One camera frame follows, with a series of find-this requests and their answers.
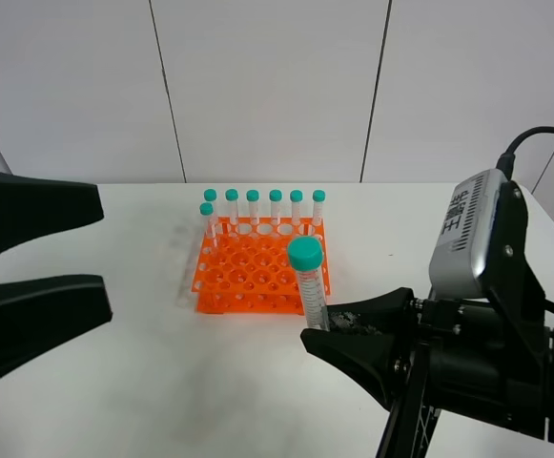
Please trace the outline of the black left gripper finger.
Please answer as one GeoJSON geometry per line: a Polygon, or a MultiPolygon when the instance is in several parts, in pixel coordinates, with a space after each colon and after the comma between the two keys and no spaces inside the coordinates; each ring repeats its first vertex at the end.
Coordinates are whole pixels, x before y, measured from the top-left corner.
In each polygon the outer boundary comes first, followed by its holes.
{"type": "Polygon", "coordinates": [[[0,173],[0,254],[104,218],[94,184],[0,173]]]}
{"type": "Polygon", "coordinates": [[[113,318],[105,283],[67,275],[0,284],[0,379],[113,318]]]}

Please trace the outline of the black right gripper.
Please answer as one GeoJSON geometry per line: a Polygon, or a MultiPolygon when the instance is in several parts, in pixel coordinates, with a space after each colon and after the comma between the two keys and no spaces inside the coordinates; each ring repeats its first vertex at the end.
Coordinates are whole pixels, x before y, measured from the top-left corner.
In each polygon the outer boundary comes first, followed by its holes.
{"type": "Polygon", "coordinates": [[[507,181],[483,207],[491,220],[470,277],[438,246],[419,323],[413,290],[400,287],[328,305],[327,331],[300,334],[309,354],[391,410],[380,457],[424,456],[443,411],[554,444],[554,328],[544,323],[554,303],[524,255],[527,206],[507,181]],[[404,332],[417,323],[415,338],[404,332]]]}

